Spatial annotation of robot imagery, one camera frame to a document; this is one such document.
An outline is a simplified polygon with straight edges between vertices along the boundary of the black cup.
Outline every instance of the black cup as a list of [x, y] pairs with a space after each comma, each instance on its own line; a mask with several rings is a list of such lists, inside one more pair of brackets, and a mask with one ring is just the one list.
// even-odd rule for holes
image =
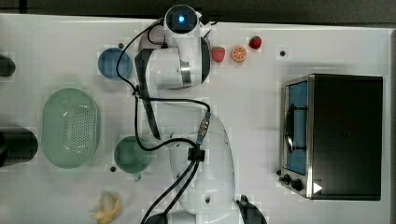
[[0, 55], [0, 77], [10, 77], [15, 72], [15, 63], [8, 57]]
[[0, 166], [31, 160], [37, 153], [35, 135], [24, 128], [0, 129]]

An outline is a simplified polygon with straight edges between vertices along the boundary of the toaster oven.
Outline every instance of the toaster oven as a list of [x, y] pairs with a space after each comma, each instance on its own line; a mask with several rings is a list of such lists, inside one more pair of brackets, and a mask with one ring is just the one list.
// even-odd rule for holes
[[312, 74], [283, 88], [282, 186], [313, 200], [380, 200], [382, 77]]

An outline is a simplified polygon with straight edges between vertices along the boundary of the white countertop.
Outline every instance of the white countertop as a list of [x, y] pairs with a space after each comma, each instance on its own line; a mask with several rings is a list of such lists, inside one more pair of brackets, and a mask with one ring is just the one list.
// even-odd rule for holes
[[[40, 144], [31, 161], [0, 168], [0, 223], [94, 223], [90, 215], [96, 213], [105, 190], [121, 200], [122, 212], [113, 223], [140, 223], [171, 185], [165, 149], [154, 153], [139, 182], [120, 169], [109, 172], [116, 166], [116, 144], [134, 134], [134, 98], [125, 83], [100, 75], [97, 59], [103, 50], [126, 44], [151, 22], [0, 15], [0, 53], [17, 66], [12, 77], [0, 77], [0, 127], [26, 127], [40, 142], [44, 103], [68, 82], [81, 83], [102, 114], [100, 145], [78, 172], [53, 166]], [[247, 48], [244, 63], [236, 64], [227, 55], [223, 63], [212, 63], [203, 85], [164, 94], [203, 97], [212, 105], [230, 137], [236, 193], [246, 194], [269, 224], [389, 223], [390, 30], [220, 22], [209, 37], [212, 46], [229, 52], [232, 46], [246, 46], [254, 35], [262, 38], [262, 48], [255, 52]], [[137, 42], [127, 52], [134, 57], [136, 49]], [[286, 57], [278, 56], [281, 50]], [[384, 78], [381, 201], [308, 201], [278, 183], [280, 88], [285, 80], [314, 72]], [[171, 197], [165, 200], [156, 213]]]

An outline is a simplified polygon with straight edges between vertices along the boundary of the blue light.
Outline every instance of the blue light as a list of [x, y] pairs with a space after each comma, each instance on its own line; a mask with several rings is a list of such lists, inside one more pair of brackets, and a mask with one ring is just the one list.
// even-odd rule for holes
[[183, 23], [184, 20], [184, 16], [178, 16], [178, 22]]

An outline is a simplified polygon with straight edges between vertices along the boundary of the green cup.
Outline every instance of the green cup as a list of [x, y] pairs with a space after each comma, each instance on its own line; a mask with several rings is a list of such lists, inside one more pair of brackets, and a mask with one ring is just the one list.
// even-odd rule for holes
[[[139, 139], [144, 146], [147, 145], [145, 139]], [[143, 150], [137, 144], [135, 136], [129, 136], [117, 144], [114, 159], [122, 171], [134, 174], [134, 181], [137, 182], [142, 177], [141, 172], [148, 167], [151, 161], [151, 152]]]

